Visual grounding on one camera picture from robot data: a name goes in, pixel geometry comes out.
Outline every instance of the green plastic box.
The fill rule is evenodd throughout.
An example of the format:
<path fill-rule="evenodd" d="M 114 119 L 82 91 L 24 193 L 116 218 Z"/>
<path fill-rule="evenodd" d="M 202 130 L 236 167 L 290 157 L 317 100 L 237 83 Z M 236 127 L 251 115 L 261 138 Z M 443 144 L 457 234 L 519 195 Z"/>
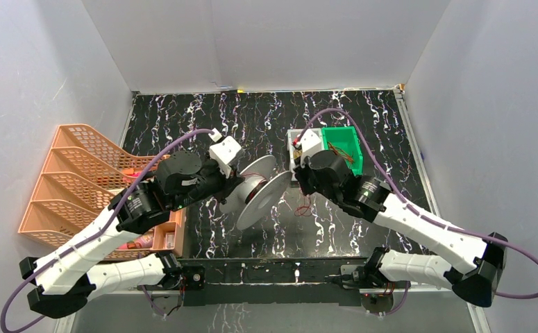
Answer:
<path fill-rule="evenodd" d="M 353 158 L 353 163 L 346 161 L 346 165 L 355 176 L 362 175 L 362 153 L 359 137 L 354 127 L 323 127 L 322 142 L 324 149 L 328 149 L 328 142 L 340 148 Z"/>

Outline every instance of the white wall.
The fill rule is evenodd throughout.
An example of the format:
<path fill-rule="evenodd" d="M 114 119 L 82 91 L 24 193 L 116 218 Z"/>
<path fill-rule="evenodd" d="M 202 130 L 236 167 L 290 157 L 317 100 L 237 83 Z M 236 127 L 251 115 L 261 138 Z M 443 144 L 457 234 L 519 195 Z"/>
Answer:
<path fill-rule="evenodd" d="M 449 0 L 83 0 L 132 90 L 407 81 Z"/>
<path fill-rule="evenodd" d="M 17 235 L 56 126 L 88 123 L 117 141 L 131 92 L 80 0 L 0 1 L 0 311 L 22 281 L 18 262 L 47 248 Z M 8 313 L 35 318 L 26 288 Z M 51 332 L 44 319 L 29 332 Z"/>
<path fill-rule="evenodd" d="M 538 1 L 453 0 L 406 91 L 444 217 L 538 256 Z M 510 251 L 500 290 L 538 291 L 538 268 Z M 538 332 L 538 300 L 486 314 L 494 333 Z"/>

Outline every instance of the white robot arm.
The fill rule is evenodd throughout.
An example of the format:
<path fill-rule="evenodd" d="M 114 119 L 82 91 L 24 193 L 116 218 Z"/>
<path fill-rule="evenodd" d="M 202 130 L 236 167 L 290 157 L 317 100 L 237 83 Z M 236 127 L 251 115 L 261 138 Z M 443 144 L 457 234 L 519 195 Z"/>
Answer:
<path fill-rule="evenodd" d="M 389 228 L 426 246 L 436 255 L 409 255 L 377 248 L 364 267 L 341 267 L 342 285 L 367 288 L 385 282 L 413 281 L 452 289 L 467 302 L 491 305 L 505 266 L 504 246 L 448 230 L 448 221 L 402 201 L 390 186 L 371 176 L 356 176 L 343 157 L 321 150 L 311 130 L 294 142 L 301 151 L 295 177 L 305 195 L 320 193 L 347 214 Z M 424 221 L 434 218 L 439 225 Z M 499 234 L 490 236 L 507 241 Z"/>
<path fill-rule="evenodd" d="M 235 162 L 242 148 L 232 137 L 223 137 L 217 131 L 210 136 L 215 143 L 210 147 L 208 159 L 201 161 L 194 153 L 178 151 L 162 161 L 154 177 L 141 182 L 128 200 L 121 203 L 120 213 L 113 217 L 99 238 L 80 248 L 74 247 L 107 226 L 124 191 L 65 245 L 45 257 L 24 259 L 20 263 L 24 278 L 54 262 L 33 280 L 37 288 L 28 294 L 30 308 L 52 318 L 61 318 L 78 311 L 89 300 L 116 290 L 138 285 L 170 287 L 181 280 L 202 285 L 204 281 L 197 272 L 186 271 L 171 254 L 153 254 L 118 264 L 98 263 L 120 245 L 168 221 L 172 210 L 211 195 L 222 205 L 232 207 L 231 200 L 237 200 L 236 197 L 250 200 L 250 196 L 258 195 L 259 189 L 275 187 L 266 179 L 248 180 L 237 172 Z M 306 132 L 301 143 L 302 154 L 295 173 L 304 194 L 320 193 L 348 214 L 401 232 L 437 254 L 409 255 L 377 248 L 366 265 L 341 267 L 339 283 L 343 287 L 372 288 L 386 282 L 408 280 L 452 289 L 475 305 L 491 304 L 503 270 L 504 248 L 422 221 L 410 212 L 414 204 L 399 200 L 385 182 L 355 176 L 340 156 L 318 149 L 321 141 L 312 131 Z M 268 214 L 280 194 L 267 196 L 272 202 L 262 206 L 266 210 L 264 214 Z M 62 256 L 71 249 L 70 254 Z"/>

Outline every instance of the pink object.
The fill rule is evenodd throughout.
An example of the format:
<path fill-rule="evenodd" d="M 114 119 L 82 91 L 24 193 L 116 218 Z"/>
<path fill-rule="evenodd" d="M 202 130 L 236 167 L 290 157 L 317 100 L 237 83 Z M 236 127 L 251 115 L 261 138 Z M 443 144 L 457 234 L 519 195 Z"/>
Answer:
<path fill-rule="evenodd" d="M 117 248 L 117 250 L 134 250 L 136 248 L 151 248 L 152 241 L 154 240 L 153 234 L 144 234 L 133 241 L 129 241 L 124 245 Z"/>

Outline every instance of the black table top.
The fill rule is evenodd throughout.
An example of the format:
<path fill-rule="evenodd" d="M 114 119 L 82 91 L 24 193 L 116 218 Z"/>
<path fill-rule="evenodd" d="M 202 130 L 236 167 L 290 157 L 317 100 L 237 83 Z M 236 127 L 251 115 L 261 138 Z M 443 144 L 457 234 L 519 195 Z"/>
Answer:
<path fill-rule="evenodd" d="M 277 174 L 289 169 L 287 130 L 303 128 L 324 108 L 349 112 L 403 194 L 429 208 L 391 90 L 138 95 L 123 147 L 134 155 L 155 155 L 183 133 L 215 127 L 242 145 L 239 169 L 272 154 Z M 349 125 L 345 117 L 331 114 L 314 127 Z M 197 137 L 182 146 L 203 155 L 209 144 L 208 138 Z M 381 177 L 363 155 L 363 173 Z M 270 216 L 243 231 L 235 227 L 237 215 L 222 214 L 215 199 L 193 205 L 187 211 L 184 257 L 369 256 L 383 245 L 403 253 L 428 253 L 397 232 L 347 215 L 320 195 L 312 195 L 309 216 L 295 216 L 303 200 L 292 183 Z"/>

